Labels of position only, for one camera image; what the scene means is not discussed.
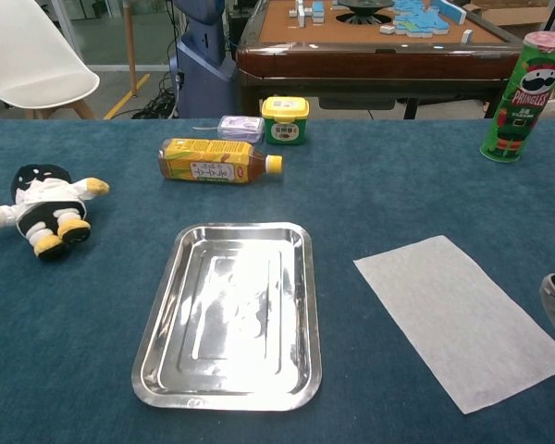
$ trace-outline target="stuffed doll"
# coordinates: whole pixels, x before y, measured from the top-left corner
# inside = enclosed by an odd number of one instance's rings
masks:
[[[109,185],[95,178],[72,183],[56,165],[26,165],[13,178],[10,192],[15,204],[0,206],[0,228],[16,225],[37,257],[54,260],[67,245],[88,239],[84,201],[107,194]]]

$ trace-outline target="doll's yellow hand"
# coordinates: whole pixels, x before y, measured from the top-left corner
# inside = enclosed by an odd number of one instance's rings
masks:
[[[100,179],[88,178],[86,179],[86,186],[89,192],[96,194],[97,196],[102,196],[103,194],[107,194],[109,192],[109,185]]]

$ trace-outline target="white chair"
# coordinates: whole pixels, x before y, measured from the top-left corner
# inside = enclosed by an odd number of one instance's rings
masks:
[[[84,97],[99,86],[35,0],[0,0],[0,100],[49,118],[71,107],[94,118]]]

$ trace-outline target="blue tabletop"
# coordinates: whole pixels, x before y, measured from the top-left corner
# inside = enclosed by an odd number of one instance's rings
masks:
[[[262,145],[284,175],[238,186],[165,180],[171,136],[217,122],[0,121],[0,204],[19,166],[55,163],[111,193],[63,262],[0,230],[0,442],[555,442],[555,376],[462,415],[352,260],[444,234],[555,339],[538,298],[555,272],[555,120],[521,161],[478,147],[489,121],[309,121],[308,142]],[[177,234],[288,221],[314,249],[323,382],[288,413],[161,410],[131,367]]]

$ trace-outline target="stainless steel tray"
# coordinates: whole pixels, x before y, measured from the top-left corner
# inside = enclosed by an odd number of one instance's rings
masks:
[[[131,380],[156,407],[285,411],[321,383],[311,240],[288,223],[177,237]]]

